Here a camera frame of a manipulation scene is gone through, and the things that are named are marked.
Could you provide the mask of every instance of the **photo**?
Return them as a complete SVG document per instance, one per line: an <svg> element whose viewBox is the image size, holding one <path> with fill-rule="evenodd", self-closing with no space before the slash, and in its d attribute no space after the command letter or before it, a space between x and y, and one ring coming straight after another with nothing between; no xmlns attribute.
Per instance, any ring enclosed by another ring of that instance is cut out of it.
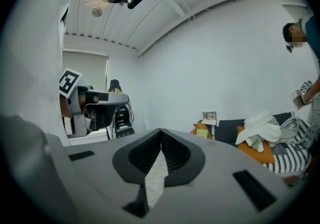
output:
<svg viewBox="0 0 320 224"><path fill-rule="evenodd" d="M203 124L216 125L217 113L215 111L203 112Z"/></svg>

